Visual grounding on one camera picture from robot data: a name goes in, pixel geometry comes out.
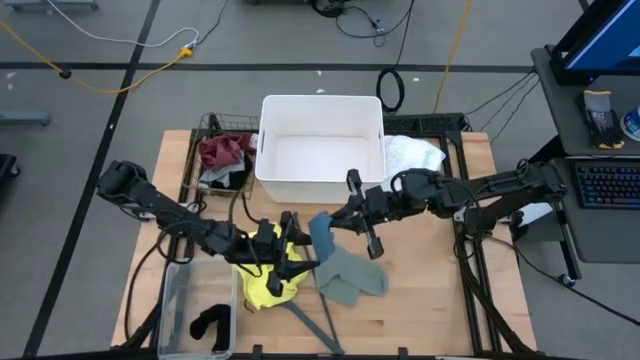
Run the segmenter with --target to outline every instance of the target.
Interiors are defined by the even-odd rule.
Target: dark red cloth
[[[198,152],[204,167],[217,170],[221,167],[239,164],[242,151],[253,154],[255,150],[249,146],[251,134],[226,134],[200,142]]]

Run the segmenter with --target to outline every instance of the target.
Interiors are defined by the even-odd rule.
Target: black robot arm
[[[395,189],[400,180],[402,188]],[[425,210],[440,218],[464,214],[466,235],[490,232],[496,222],[518,209],[540,202],[555,202],[564,197],[566,188],[555,168],[546,163],[522,162],[514,171],[473,180],[460,180],[426,169],[410,169],[396,174],[392,191],[380,186],[362,191],[357,170],[347,174],[351,196],[347,204],[332,214],[332,227],[364,233],[369,256],[382,256],[384,248],[375,234],[374,225],[401,220]],[[478,201],[501,197],[480,208]]]
[[[311,238],[300,231],[295,214],[283,212],[276,236],[274,225],[261,219],[257,234],[249,238],[245,231],[228,221],[201,219],[147,181],[140,166],[113,161],[98,181],[97,194],[118,207],[136,214],[148,212],[156,217],[158,226],[167,235],[187,236],[213,256],[219,254],[231,264],[273,264],[267,287],[274,296],[282,294],[281,280],[295,276],[318,265],[316,261],[289,261],[287,243],[310,245]]]

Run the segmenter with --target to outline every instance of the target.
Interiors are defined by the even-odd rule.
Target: gray sock
[[[316,268],[316,286],[329,299],[355,306],[360,291],[385,295],[389,291],[389,277],[380,265],[336,245],[333,254]]]

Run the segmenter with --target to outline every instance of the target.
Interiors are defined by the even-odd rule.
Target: black keyboard
[[[388,115],[384,117],[385,135],[421,137],[430,133],[462,131],[464,114]]]
[[[583,208],[640,210],[640,162],[574,162]]]

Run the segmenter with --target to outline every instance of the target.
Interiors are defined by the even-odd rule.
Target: monitor screen
[[[640,71],[640,0],[627,0],[566,63],[566,69]]]

